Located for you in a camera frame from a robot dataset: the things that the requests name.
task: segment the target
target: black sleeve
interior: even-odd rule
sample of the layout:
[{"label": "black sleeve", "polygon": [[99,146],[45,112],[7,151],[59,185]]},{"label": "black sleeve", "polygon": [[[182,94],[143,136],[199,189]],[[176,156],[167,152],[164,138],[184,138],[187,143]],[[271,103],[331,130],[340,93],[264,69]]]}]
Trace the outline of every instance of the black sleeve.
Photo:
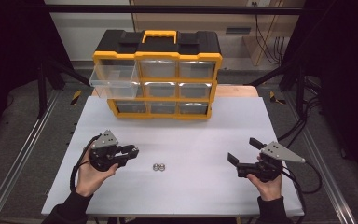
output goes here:
[{"label": "black sleeve", "polygon": [[260,218],[256,224],[292,224],[293,221],[286,216],[283,204],[283,196],[280,199],[265,202],[261,197],[257,198],[260,209]]},{"label": "black sleeve", "polygon": [[86,198],[73,191],[63,204],[57,204],[53,208],[42,224],[85,224],[91,198],[92,195]]}]

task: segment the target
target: storage box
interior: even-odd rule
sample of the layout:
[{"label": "storage box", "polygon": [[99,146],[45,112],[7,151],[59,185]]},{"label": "storage box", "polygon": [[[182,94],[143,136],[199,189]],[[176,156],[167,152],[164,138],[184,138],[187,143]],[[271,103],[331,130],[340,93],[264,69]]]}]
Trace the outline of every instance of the storage box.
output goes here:
[{"label": "storage box", "polygon": [[118,118],[211,116],[222,62],[215,32],[107,30],[93,60],[90,83]]}]

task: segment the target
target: white table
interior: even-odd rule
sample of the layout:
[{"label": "white table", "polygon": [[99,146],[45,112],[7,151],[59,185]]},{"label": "white table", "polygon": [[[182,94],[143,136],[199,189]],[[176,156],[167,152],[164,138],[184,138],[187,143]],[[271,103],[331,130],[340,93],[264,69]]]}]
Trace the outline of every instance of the white table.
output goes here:
[{"label": "white table", "polygon": [[[140,152],[107,179],[87,213],[97,217],[248,217],[259,213],[257,189],[238,178],[227,161],[230,152],[241,162],[255,163],[259,151],[249,145],[276,141],[262,98],[216,97],[209,120],[117,119],[104,99],[90,96],[42,214],[49,214],[70,193],[69,179],[91,137],[110,129],[119,145]],[[153,164],[164,163],[165,171]],[[293,183],[282,181],[289,217],[303,211]]]}]

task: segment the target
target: black cable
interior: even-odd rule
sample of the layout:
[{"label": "black cable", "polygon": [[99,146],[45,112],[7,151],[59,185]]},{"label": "black cable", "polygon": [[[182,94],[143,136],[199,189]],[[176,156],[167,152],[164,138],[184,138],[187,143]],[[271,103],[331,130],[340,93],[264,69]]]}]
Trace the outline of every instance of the black cable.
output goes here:
[{"label": "black cable", "polygon": [[272,61],[269,59],[269,56],[267,55],[267,53],[266,53],[266,51],[264,50],[263,46],[261,46],[260,41],[258,41],[258,36],[257,36],[257,33],[258,33],[258,32],[260,33],[261,38],[262,38],[262,40],[264,41],[264,45],[266,46],[266,49],[267,49],[267,52],[268,52],[269,56],[274,60],[274,58],[271,56],[271,53],[269,52],[269,46],[267,46],[267,43],[266,43],[266,41],[264,40],[264,36],[261,34],[260,29],[258,28],[257,14],[255,14],[255,40],[257,41],[257,44],[258,44],[258,46],[261,48],[261,50],[263,51],[264,55],[266,55],[267,60],[268,60],[270,63],[277,64],[277,62],[272,62]]},{"label": "black cable", "polygon": [[283,166],[283,168],[286,169],[289,172],[289,174],[296,180],[295,174],[289,168],[287,168],[285,166]]},{"label": "black cable", "polygon": [[277,56],[277,53],[279,52],[278,51],[279,43],[280,43],[279,39],[280,39],[280,37],[276,36],[275,41],[274,41],[274,58],[278,60],[278,63],[279,63],[279,56]]},{"label": "black cable", "polygon": [[290,129],[287,133],[285,133],[284,135],[278,137],[278,142],[279,141],[282,141],[283,139],[287,138],[288,136],[290,136],[296,129],[298,129],[299,127],[301,126],[304,126],[304,123],[306,123],[307,121],[307,118],[308,118],[308,110],[310,109],[310,106],[311,108],[313,108],[314,106],[314,100],[317,99],[318,96],[315,96],[315,97],[312,97],[308,103],[307,103],[307,106],[306,106],[306,109],[304,110],[304,113],[302,115],[300,115],[297,123],[293,126],[292,129]]},{"label": "black cable", "polygon": [[316,175],[318,176],[318,187],[314,190],[310,190],[310,191],[303,191],[304,194],[313,194],[313,193],[316,193],[318,192],[321,188],[322,188],[322,176],[321,176],[321,173],[316,169],[316,167],[314,165],[312,165],[311,163],[309,163],[308,161],[306,161],[306,164],[308,166],[310,166],[316,173]]},{"label": "black cable", "polygon": [[281,40],[281,51],[280,51],[281,64],[283,62],[283,50],[284,50],[284,36],[282,37],[282,40]]},{"label": "black cable", "polygon": [[290,147],[294,142],[295,140],[298,138],[298,136],[301,134],[301,132],[303,131],[303,129],[305,128],[306,124],[307,124],[307,121],[308,121],[308,117],[310,116],[310,111],[312,110],[312,108],[316,107],[319,105],[319,101],[318,102],[308,102],[307,103],[307,107],[306,107],[306,110],[304,112],[304,116],[303,116],[303,124],[300,128],[300,130],[298,130],[298,132],[296,133],[296,135],[293,137],[293,139],[290,141],[290,143],[287,145],[287,147]]},{"label": "black cable", "polygon": [[87,150],[89,149],[89,147],[91,146],[91,144],[97,140],[101,135],[97,135],[97,136],[94,136],[91,138],[91,140],[89,140],[89,143],[86,145],[86,147],[83,149],[83,152],[82,154],[80,155],[80,158],[79,160],[77,161],[77,164],[74,166],[74,168],[72,169],[72,173],[71,173],[71,179],[70,179],[70,183],[69,183],[69,189],[71,191],[74,191],[75,190],[75,177],[76,177],[76,174],[77,174],[77,170],[79,169],[79,167],[89,161],[85,161],[85,162],[82,162],[83,161],[83,157],[84,155],[86,154]]},{"label": "black cable", "polygon": [[281,173],[283,175],[287,176],[289,179],[291,179],[293,181],[293,183],[295,184],[295,188],[296,188],[297,194],[298,194],[298,199],[300,200],[301,206],[303,207],[303,211],[304,211],[304,216],[301,216],[297,221],[297,224],[300,224],[300,223],[302,223],[305,215],[307,214],[307,207],[305,205],[304,195],[302,193],[301,186],[298,184],[297,180],[294,177],[287,174],[284,170],[281,170]]}]

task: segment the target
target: gray floor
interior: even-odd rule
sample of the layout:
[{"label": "gray floor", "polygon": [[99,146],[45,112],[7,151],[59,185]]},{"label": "gray floor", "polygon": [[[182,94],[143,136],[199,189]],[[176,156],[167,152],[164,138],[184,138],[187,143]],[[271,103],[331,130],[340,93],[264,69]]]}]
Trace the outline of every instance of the gray floor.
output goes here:
[{"label": "gray floor", "polygon": [[[244,53],[246,50],[238,38],[223,39],[221,47],[226,60],[223,63],[225,71],[219,73],[219,83],[247,83],[273,68],[270,64],[262,64],[257,68],[252,67],[249,64],[249,55]],[[241,71],[243,66],[252,69],[243,72]],[[90,75],[90,70],[81,70],[80,72],[84,72],[85,76]],[[87,96],[92,91],[91,88],[85,87],[68,76],[64,76],[64,78],[67,84],[64,90],[58,91],[57,104],[0,212],[0,223],[5,223],[4,219],[8,218],[14,220],[12,223],[37,223],[39,219],[43,218],[40,211],[47,198],[48,190],[60,167],[67,144],[71,141],[71,133],[76,128]],[[273,91],[278,99],[290,101],[294,97],[295,90],[280,92],[276,85],[277,81],[279,81],[278,77],[260,86],[258,93],[265,100],[276,135],[281,136],[296,123],[296,117],[289,104],[282,105],[271,102],[269,94]],[[77,104],[70,105],[75,91],[78,90],[82,90],[82,93]],[[306,92],[306,98],[309,99],[312,96],[312,93]],[[0,185],[36,122],[38,113],[36,82],[18,87],[10,93],[8,100],[12,101],[12,104],[4,112],[0,121]],[[334,181],[358,223],[358,166],[355,161],[341,158],[336,137],[323,114],[319,113],[321,110],[321,108],[315,108],[312,111],[307,131],[321,151]],[[283,140],[282,143],[287,144],[291,137]],[[297,138],[290,149],[308,161],[312,161],[310,155],[312,148],[305,142],[303,135]],[[303,189],[316,187],[316,176],[308,166],[292,163],[289,163],[288,166],[296,174]],[[303,223],[341,223],[328,191],[329,189],[322,188],[315,194],[305,196],[308,209]]]}]

